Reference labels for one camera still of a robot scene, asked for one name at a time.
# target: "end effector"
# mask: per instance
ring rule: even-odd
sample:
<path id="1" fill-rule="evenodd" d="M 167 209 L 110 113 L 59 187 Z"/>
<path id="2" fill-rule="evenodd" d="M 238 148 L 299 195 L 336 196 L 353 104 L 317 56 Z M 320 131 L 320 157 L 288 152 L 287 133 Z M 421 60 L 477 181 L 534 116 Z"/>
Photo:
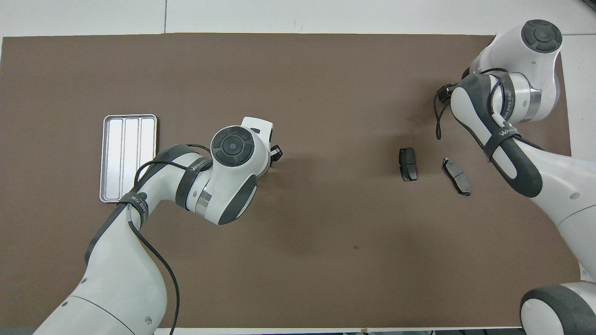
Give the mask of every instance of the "end effector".
<path id="1" fill-rule="evenodd" d="M 530 20 L 495 35 L 493 41 L 474 59 L 462 79 L 469 74 L 500 70 L 511 76 L 511 89 L 518 97 L 517 113 L 505 119 L 511 123 L 538 121 L 547 117 L 557 103 L 560 88 L 554 72 L 563 37 L 554 24 Z"/>
<path id="2" fill-rule="evenodd" d="M 270 148 L 272 132 L 273 123 L 254 117 L 218 131 L 210 145 L 213 166 L 195 176 L 185 207 L 216 225 L 239 218 L 254 197 L 257 178 L 282 155 Z"/>

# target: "black circular button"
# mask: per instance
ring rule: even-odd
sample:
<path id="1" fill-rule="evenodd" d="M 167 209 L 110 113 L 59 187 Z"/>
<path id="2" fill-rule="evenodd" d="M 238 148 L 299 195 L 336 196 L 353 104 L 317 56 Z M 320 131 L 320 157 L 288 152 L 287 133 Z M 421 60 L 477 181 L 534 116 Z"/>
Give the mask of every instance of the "black circular button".
<path id="1" fill-rule="evenodd" d="M 246 144 L 244 146 L 244 151 L 242 151 L 242 153 L 240 155 L 238 155 L 238 160 L 241 161 L 241 162 L 244 162 L 252 154 L 253 154 L 253 145 L 252 144 Z"/>
<path id="2" fill-rule="evenodd" d="M 554 38 L 554 32 L 552 28 L 547 26 L 538 26 L 534 30 L 534 37 L 543 43 L 550 42 Z"/>
<path id="3" fill-rule="evenodd" d="M 236 136 L 230 136 L 223 141 L 223 150 L 226 154 L 237 155 L 242 151 L 242 140 Z"/>
<path id="4" fill-rule="evenodd" d="M 234 134 L 234 135 L 238 135 L 240 137 L 242 137 L 243 140 L 248 141 L 250 140 L 253 136 L 250 134 L 250 132 L 248 130 L 246 130 L 246 128 L 243 127 L 231 127 L 229 129 L 229 132 Z"/>
<path id="5" fill-rule="evenodd" d="M 232 156 L 228 156 L 222 151 L 216 152 L 215 158 L 218 160 L 219 163 L 224 163 L 227 166 L 233 166 L 235 163 L 235 160 Z"/>
<path id="6" fill-rule="evenodd" d="M 226 136 L 228 136 L 228 133 L 225 130 L 218 132 L 215 137 L 213 137 L 213 148 L 221 147 L 222 141 Z"/>
<path id="7" fill-rule="evenodd" d="M 522 27 L 521 40 L 530 50 L 548 54 L 559 49 L 563 36 L 554 24 L 545 20 L 531 20 Z"/>

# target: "metal tray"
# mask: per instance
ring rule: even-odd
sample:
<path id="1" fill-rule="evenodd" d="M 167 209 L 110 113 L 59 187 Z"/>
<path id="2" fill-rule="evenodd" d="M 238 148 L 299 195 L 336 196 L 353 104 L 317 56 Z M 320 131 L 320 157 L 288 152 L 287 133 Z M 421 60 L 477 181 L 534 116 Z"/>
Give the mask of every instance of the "metal tray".
<path id="1" fill-rule="evenodd" d="M 108 115 L 101 146 L 100 200 L 114 203 L 131 188 L 135 172 L 155 157 L 157 118 L 153 114 Z"/>

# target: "black brake pad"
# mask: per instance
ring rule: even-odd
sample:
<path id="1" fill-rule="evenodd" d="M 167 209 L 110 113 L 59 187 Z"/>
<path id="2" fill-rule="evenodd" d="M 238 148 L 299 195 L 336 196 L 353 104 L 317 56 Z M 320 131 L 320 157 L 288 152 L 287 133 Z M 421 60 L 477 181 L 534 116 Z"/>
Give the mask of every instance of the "black brake pad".
<path id="1" fill-rule="evenodd" d="M 414 148 L 399 149 L 399 171 L 402 174 L 403 181 L 415 181 L 418 179 Z"/>
<path id="2" fill-rule="evenodd" d="M 457 165 L 453 160 L 445 157 L 443 159 L 443 170 L 449 176 L 455 189 L 464 196 L 468 197 L 472 189 L 470 187 L 470 181 L 468 180 L 468 176 L 465 175 L 464 170 Z"/>

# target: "black cable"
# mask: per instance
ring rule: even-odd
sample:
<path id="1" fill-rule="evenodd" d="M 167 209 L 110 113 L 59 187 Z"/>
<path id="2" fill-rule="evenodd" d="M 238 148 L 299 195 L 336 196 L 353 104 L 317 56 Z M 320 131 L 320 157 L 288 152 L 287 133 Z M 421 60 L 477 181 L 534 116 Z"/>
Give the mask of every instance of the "black cable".
<path id="1" fill-rule="evenodd" d="M 491 71 L 508 72 L 506 69 L 503 69 L 502 67 L 493 67 L 493 68 L 490 68 L 488 70 L 484 70 L 484 71 L 480 72 L 480 74 L 483 75 L 483 74 L 485 74 L 487 72 L 491 72 Z"/>
<path id="2" fill-rule="evenodd" d="M 135 224 L 133 224 L 132 221 L 129 220 L 128 225 L 131 228 L 132 232 L 135 233 L 135 235 L 139 239 L 139 241 L 143 242 L 143 244 L 145 244 L 145 247 L 147 247 L 149 250 L 151 250 L 151 252 L 155 255 L 155 257 L 157 257 L 162 262 L 163 266 L 166 267 L 168 273 L 170 274 L 170 277 L 172 277 L 172 281 L 174 283 L 174 289 L 176 290 L 176 312 L 174 313 L 174 321 L 172 322 L 172 329 L 170 330 L 170 335 L 172 335 L 174 333 L 174 328 L 176 328 L 176 322 L 178 320 L 178 311 L 180 310 L 180 290 L 178 289 L 178 281 L 176 281 L 176 276 L 174 275 L 174 272 L 172 271 L 172 268 L 170 267 L 170 265 L 159 254 L 159 252 L 157 252 L 157 250 L 151 245 L 151 243 L 149 243 L 149 241 L 147 241 L 143 237 L 143 235 L 141 235 L 141 233 L 135 227 Z"/>
<path id="3" fill-rule="evenodd" d="M 187 146 L 201 148 L 201 149 L 207 151 L 211 155 L 211 150 L 204 145 L 190 143 L 190 144 L 187 144 Z"/>
<path id="4" fill-rule="evenodd" d="M 487 110 L 489 113 L 492 111 L 492 97 L 493 97 L 493 95 L 495 95 L 496 89 L 499 88 L 503 84 L 503 81 L 501 81 L 501 78 L 499 78 L 497 76 L 495 76 L 495 78 L 496 78 L 496 84 L 491 89 L 491 93 L 488 95 L 488 106 L 487 106 L 488 109 Z M 504 108 L 504 106 L 505 106 L 504 105 L 504 103 L 505 103 L 505 94 L 504 93 L 502 94 L 502 100 L 503 100 L 503 108 Z"/>
<path id="5" fill-rule="evenodd" d="M 522 143 L 525 143 L 525 144 L 527 144 L 527 145 L 529 145 L 529 146 L 531 146 L 531 147 L 535 147 L 535 148 L 536 148 L 536 149 L 538 149 L 538 150 L 542 150 L 542 151 L 544 151 L 544 149 L 543 149 L 543 148 L 541 148 L 541 147 L 540 147 L 538 144 L 534 144 L 534 143 L 532 143 L 532 142 L 528 141 L 528 140 L 527 140 L 527 139 L 525 139 L 525 138 L 522 138 L 522 137 L 515 137 L 515 139 L 517 139 L 518 141 L 520 141 L 520 142 L 522 142 Z"/>
<path id="6" fill-rule="evenodd" d="M 499 78 L 499 81 L 501 82 L 501 116 L 502 113 L 505 111 L 505 85 L 503 85 L 503 81 L 501 80 L 501 78 Z"/>
<path id="7" fill-rule="evenodd" d="M 146 168 L 147 166 L 151 165 L 151 164 L 167 164 L 167 165 L 174 165 L 177 168 L 181 168 L 182 170 L 186 170 L 187 167 L 184 165 L 180 165 L 178 163 L 174 163 L 174 162 L 168 162 L 167 160 L 150 160 L 149 162 L 139 166 L 139 168 L 136 170 L 135 173 L 135 182 L 134 182 L 134 187 L 136 188 L 136 183 L 139 182 L 139 174 L 141 174 L 141 171 Z"/>
<path id="8" fill-rule="evenodd" d="M 433 109 L 434 109 L 434 118 L 437 120 L 437 126 L 434 129 L 434 134 L 435 136 L 437 136 L 437 139 L 441 139 L 442 133 L 441 133 L 441 117 L 443 117 L 443 113 L 445 112 L 445 109 L 447 109 L 447 106 L 449 105 L 449 102 L 451 100 L 451 98 L 448 98 L 445 101 L 445 104 L 443 105 L 443 108 L 441 109 L 441 112 L 439 113 L 437 111 L 437 98 L 439 97 L 439 93 L 437 92 L 437 94 L 434 95 L 434 99 L 433 99 Z"/>

